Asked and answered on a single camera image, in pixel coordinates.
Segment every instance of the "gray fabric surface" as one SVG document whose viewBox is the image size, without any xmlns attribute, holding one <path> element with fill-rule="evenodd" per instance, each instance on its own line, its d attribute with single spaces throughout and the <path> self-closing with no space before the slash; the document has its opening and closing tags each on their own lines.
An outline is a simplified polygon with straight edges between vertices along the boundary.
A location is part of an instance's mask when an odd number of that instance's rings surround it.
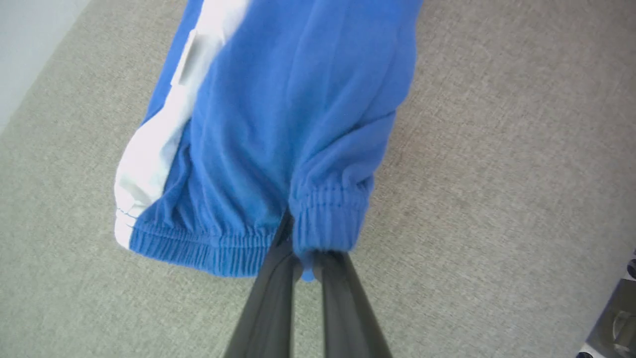
<svg viewBox="0 0 636 358">
<path fill-rule="evenodd" d="M 113 238 L 181 0 L 94 0 L 0 138 L 0 357 L 218 357 L 251 286 Z M 636 247 L 636 3 L 428 0 L 359 246 L 396 357 L 574 357 Z M 319 287 L 296 356 L 322 355 Z"/>
</svg>

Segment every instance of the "elastic cuff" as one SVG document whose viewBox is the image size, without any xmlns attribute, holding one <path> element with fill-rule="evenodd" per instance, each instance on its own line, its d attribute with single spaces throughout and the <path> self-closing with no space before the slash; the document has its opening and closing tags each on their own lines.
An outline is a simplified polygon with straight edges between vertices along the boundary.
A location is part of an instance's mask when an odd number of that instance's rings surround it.
<svg viewBox="0 0 636 358">
<path fill-rule="evenodd" d="M 296 255 L 302 259 L 314 250 L 352 250 L 368 206 L 367 193 L 343 188 L 315 190 L 290 201 Z"/>
</svg>

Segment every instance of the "white stripe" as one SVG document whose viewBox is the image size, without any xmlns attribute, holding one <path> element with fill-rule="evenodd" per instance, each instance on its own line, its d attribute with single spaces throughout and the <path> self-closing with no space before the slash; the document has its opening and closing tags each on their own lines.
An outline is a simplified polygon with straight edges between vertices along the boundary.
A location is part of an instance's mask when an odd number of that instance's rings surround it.
<svg viewBox="0 0 636 358">
<path fill-rule="evenodd" d="M 163 108 L 132 136 L 115 174 L 115 238 L 129 248 L 136 218 L 163 194 L 184 125 L 214 56 L 243 20 L 249 0 L 205 0 Z"/>
</svg>

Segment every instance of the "white wall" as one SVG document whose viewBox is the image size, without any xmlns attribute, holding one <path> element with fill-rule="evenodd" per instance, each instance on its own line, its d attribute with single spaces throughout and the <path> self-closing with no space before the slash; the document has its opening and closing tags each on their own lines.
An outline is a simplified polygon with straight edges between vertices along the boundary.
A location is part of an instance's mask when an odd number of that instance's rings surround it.
<svg viewBox="0 0 636 358">
<path fill-rule="evenodd" d="M 0 132 L 90 0 L 0 0 Z"/>
</svg>

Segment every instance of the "fabric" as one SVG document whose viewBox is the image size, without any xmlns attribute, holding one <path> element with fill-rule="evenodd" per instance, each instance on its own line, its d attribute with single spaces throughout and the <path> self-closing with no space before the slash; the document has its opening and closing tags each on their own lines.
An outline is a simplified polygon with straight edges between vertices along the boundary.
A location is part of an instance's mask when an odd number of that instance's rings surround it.
<svg viewBox="0 0 636 358">
<path fill-rule="evenodd" d="M 108 205 L 185 5 L 91 1 L 0 133 L 0 357 L 223 356 L 253 280 L 122 250 Z M 576 356 L 636 247 L 635 11 L 424 4 L 351 255 L 395 358 Z"/>
<path fill-rule="evenodd" d="M 307 267 L 312 250 L 353 249 L 413 78 L 421 2 L 254 0 L 238 26 L 245 3 L 208 1 L 188 5 L 118 168 L 118 242 L 255 275 L 290 207 Z"/>
</svg>

